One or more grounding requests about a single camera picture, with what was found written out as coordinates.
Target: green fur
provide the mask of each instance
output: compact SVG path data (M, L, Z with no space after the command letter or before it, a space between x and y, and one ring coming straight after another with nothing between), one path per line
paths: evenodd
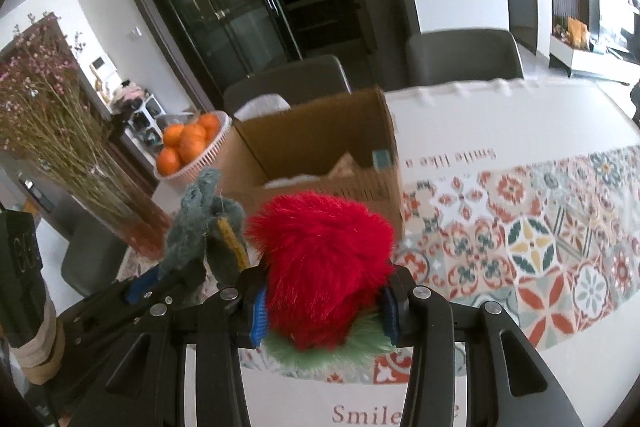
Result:
M284 367L303 371L322 371L329 367L352 365L363 367L371 360L395 350L382 330L378 312L361 312L353 322L344 344L329 350L326 348L297 350L293 343L275 331L270 331L262 345Z

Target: dining table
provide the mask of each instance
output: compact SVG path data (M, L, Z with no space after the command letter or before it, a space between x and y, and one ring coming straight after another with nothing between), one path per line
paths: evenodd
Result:
M602 427L640 375L640 132L631 109L597 82L559 78L412 87L388 92L386 103L404 219L393 261L452 302L499 302L584 426ZM175 212L180 197L161 183L153 199ZM151 266L129 251L118 278ZM202 298L215 291L208 277ZM186 425L195 425L196 356L190 346ZM282 367L262 348L241 349L240 360L254 427L399 425L412 350L316 372ZM455 404L463 427L463 344Z

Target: fruit basket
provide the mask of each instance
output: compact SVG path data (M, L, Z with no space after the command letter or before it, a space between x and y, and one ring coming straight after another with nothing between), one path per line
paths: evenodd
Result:
M220 147L222 146L222 144L224 143L224 140L226 138L226 135L228 134L229 130L231 129L231 118L224 112L222 111L215 111L213 113L208 113L206 115L203 115L204 117L209 116L209 115L215 115L215 117L217 117L218 121L220 122L220 128L217 131L217 134L209 141L209 144L204 148L204 150L202 150L201 153L199 153L197 156L193 157L193 159L190 156L186 156L186 154L183 154L182 149L184 147L180 147L180 155L182 156L182 159L189 159L190 161L184 161L185 165L182 166L178 171L163 176L159 171L158 171L158 165L160 164L162 167L162 158L161 155L164 152L161 152L161 155L158 156L158 162L156 162L156 165L154 166L154 175L156 176L156 178L158 180L160 180L161 182L165 182L168 185L170 185L172 188L174 188L175 190L178 191L182 191L186 188L186 186L193 182L194 179L196 179L196 177L198 177L198 173L204 169L207 165L212 165L213 162L216 159L216 156L218 155L218 152L220 151ZM165 141L166 141L166 137L167 137L167 131L170 132L170 127L168 127L167 129L165 129L164 131L164 136L165 136ZM164 171L170 171L171 169L166 169L166 167L164 167Z

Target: patterned tablecloth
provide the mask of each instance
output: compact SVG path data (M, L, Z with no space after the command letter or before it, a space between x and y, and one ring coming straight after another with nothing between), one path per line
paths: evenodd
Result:
M406 237L394 261L451 301L500 302L538 349L612 313L640 280L640 147L404 186ZM131 255L121 277L151 266ZM202 297L215 291L210 279ZM456 345L459 375L464 346ZM288 377L406 383L411 349L363 370L281 368L265 350L242 350L244 367Z

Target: beige tape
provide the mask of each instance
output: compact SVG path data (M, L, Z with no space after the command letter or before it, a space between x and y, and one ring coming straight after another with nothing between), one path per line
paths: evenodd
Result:
M35 367L49 359L55 338L56 309L49 297L49 291L46 290L42 324L38 328L38 333L26 344L12 347L11 352L15 355L21 368Z
M56 321L55 343L48 362L36 367L23 367L22 372L33 385L43 385L56 376L60 369L62 355L65 352L65 330L62 322Z

